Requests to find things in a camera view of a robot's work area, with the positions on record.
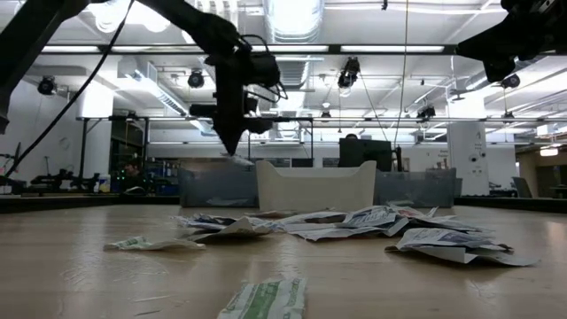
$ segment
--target spotlight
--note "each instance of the spotlight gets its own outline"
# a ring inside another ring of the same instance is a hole
[[[356,57],[349,57],[346,61],[343,71],[338,77],[338,86],[341,89],[347,89],[353,86],[358,77],[356,76],[361,71],[361,64]]]
[[[202,88],[205,85],[205,78],[203,77],[202,70],[191,70],[187,84],[193,89]]]
[[[324,119],[329,119],[330,118],[330,112],[329,111],[323,111],[321,112],[321,117]]]
[[[503,119],[514,119],[514,114],[512,112],[505,112],[502,116]],[[504,121],[504,124],[510,124],[514,121]]]
[[[429,119],[435,116],[435,108],[432,105],[425,106],[425,108],[417,112],[417,119]]]
[[[500,85],[504,89],[512,88],[515,89],[520,85],[520,77],[516,74],[512,74],[511,76],[507,77],[506,79],[502,80]]]
[[[37,91],[42,95],[54,95],[56,90],[57,85],[53,76],[44,76],[39,85],[37,85]]]

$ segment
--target cable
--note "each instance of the cable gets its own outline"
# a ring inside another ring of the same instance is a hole
[[[364,90],[366,91],[366,96],[369,98],[370,107],[372,107],[372,111],[374,112],[374,115],[376,116],[376,119],[378,120],[378,125],[380,126],[380,129],[382,130],[382,134],[384,135],[386,142],[388,142],[388,137],[386,136],[386,133],[384,132],[384,128],[382,127],[382,123],[380,123],[380,118],[378,118],[378,113],[376,112],[376,108],[374,107],[374,103],[372,103],[372,98],[370,98],[370,93],[369,93],[368,88],[366,87],[366,82],[364,81],[364,76],[362,76],[362,71],[360,71],[360,74],[361,74],[362,85],[364,85]]]
[[[396,134],[393,138],[393,146],[396,147],[398,142],[398,130],[400,129],[401,113],[404,110],[404,87],[406,86],[406,64],[408,62],[408,16],[409,16],[409,0],[406,0],[406,34],[404,39],[404,66],[401,74],[401,97],[400,97],[400,114],[398,114],[398,123],[396,124]]]
[[[250,50],[252,50],[252,45],[251,45],[249,42],[247,42],[247,41],[245,40],[245,38],[247,38],[247,37],[251,37],[251,38],[260,40],[260,42],[262,43],[262,45],[264,45],[264,48],[266,49],[266,52],[267,52],[267,53],[270,53],[270,50],[269,50],[269,47],[268,47],[268,43],[267,43],[266,40],[264,40],[261,36],[259,36],[259,35],[240,35],[240,39],[250,48]],[[282,98],[283,98],[283,99],[288,99],[287,92],[285,91],[284,84],[283,84],[281,81],[279,81],[279,82],[277,83],[277,85],[276,85],[276,91],[273,91],[271,88],[267,88],[267,87],[264,87],[264,86],[261,86],[261,85],[260,85],[260,87],[263,88],[263,89],[265,89],[266,91],[268,91],[268,92],[274,94],[275,96],[277,96],[277,100],[271,101],[271,100],[269,100],[267,97],[261,97],[261,96],[259,96],[258,94],[253,94],[254,96],[263,98],[263,99],[267,100],[268,102],[272,102],[272,103],[277,103],[277,102],[279,102],[280,99],[282,99]]]
[[[69,102],[67,102],[67,104],[65,105],[65,107],[63,107],[63,109],[61,110],[61,112],[59,112],[59,114],[57,114],[57,116],[55,117],[55,119],[50,123],[50,125],[48,125],[48,127],[42,132],[42,134],[39,135],[39,137],[37,137],[37,139],[31,144],[29,145],[29,147],[23,151],[21,153],[21,156],[19,157],[19,160],[14,161],[14,164],[12,165],[12,167],[10,168],[10,170],[6,173],[6,177],[10,177],[10,175],[14,172],[14,170],[16,169],[16,167],[18,167],[18,165],[21,163],[21,161],[26,158],[27,155],[29,155],[29,153],[34,150],[34,148],[51,132],[51,130],[57,125],[57,123],[59,122],[59,120],[61,120],[61,118],[63,117],[63,115],[65,115],[65,113],[71,108],[71,106],[73,106],[74,102],[79,98],[79,96],[81,95],[81,93],[87,89],[87,87],[89,86],[89,84],[92,82],[92,80],[95,78],[95,76],[98,73],[98,70],[100,70],[100,68],[103,66],[104,62],[106,61],[106,57],[108,57],[108,54],[110,53],[112,47],[114,46],[114,44],[116,43],[116,40],[118,39],[118,35],[120,34],[120,31],[122,31],[122,29],[124,28],[124,25],[126,23],[126,18],[128,17],[128,14],[130,12],[130,9],[132,8],[132,5],[134,4],[135,0],[131,0],[130,4],[128,5],[128,10],[126,11],[126,15],[124,16],[124,19],[122,20],[122,22],[118,25],[118,28],[116,29],[116,32],[114,32],[113,38],[111,39],[111,41],[108,43],[108,45],[105,48],[105,51],[103,52],[103,56],[100,58],[100,61],[98,61],[97,66],[95,66],[94,70],[92,71],[92,73],[90,74],[89,78],[87,78],[87,81],[85,81],[85,83],[83,83],[83,85],[81,86],[81,88],[77,91],[77,93],[75,93],[75,95],[73,97],[71,97],[71,99],[69,100]]]

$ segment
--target monitor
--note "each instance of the monitor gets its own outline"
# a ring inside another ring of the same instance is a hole
[[[338,144],[339,167],[359,167],[367,160],[375,160],[380,171],[392,171],[392,143],[341,138]]]

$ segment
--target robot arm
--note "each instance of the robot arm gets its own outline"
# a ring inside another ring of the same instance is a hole
[[[12,91],[66,19],[89,3],[105,0],[27,0],[0,34],[0,134],[8,125]],[[209,113],[214,129],[232,155],[246,129],[258,133],[271,122],[247,119],[244,86],[273,87],[280,81],[276,59],[269,52],[252,52],[252,46],[225,19],[201,12],[184,0],[138,0],[192,36],[215,67],[217,106]]]
[[[501,0],[509,12],[499,24],[457,45],[456,54],[483,62],[489,82],[546,51],[567,51],[567,0]]]

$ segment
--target workbench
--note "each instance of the workbench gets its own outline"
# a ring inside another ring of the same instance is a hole
[[[456,206],[440,214],[496,230],[528,268],[384,253],[398,238],[309,243],[287,234],[205,251],[103,252],[128,237],[171,239],[177,214],[240,209],[97,206],[0,215],[3,319],[216,318],[242,282],[305,277],[306,319],[557,318],[567,314],[567,216]]]

